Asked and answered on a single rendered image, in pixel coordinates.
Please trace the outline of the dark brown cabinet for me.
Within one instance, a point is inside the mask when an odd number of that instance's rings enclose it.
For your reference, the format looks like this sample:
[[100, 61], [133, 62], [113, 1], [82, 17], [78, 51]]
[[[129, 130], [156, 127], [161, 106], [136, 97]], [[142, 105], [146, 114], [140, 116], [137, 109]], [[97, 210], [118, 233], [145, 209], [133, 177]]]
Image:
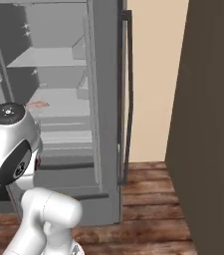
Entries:
[[224, 255], [224, 0], [189, 0], [165, 162], [198, 255]]

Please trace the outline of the grey fridge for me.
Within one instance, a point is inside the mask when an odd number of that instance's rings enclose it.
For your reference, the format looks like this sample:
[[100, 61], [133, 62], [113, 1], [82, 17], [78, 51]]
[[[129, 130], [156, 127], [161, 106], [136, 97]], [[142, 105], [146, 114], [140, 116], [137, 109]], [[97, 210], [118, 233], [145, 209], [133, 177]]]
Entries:
[[123, 0], [0, 0], [0, 47], [14, 96], [40, 125], [36, 185], [81, 200], [84, 225], [120, 220], [118, 12]]

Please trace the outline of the red raw steak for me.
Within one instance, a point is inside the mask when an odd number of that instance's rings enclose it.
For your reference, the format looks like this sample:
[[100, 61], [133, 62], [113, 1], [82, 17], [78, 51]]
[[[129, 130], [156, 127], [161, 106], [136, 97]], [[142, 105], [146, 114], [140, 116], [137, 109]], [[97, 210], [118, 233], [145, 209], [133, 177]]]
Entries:
[[47, 102], [33, 102], [33, 103], [29, 103], [27, 104], [27, 108], [44, 108], [44, 107], [48, 107], [49, 104]]

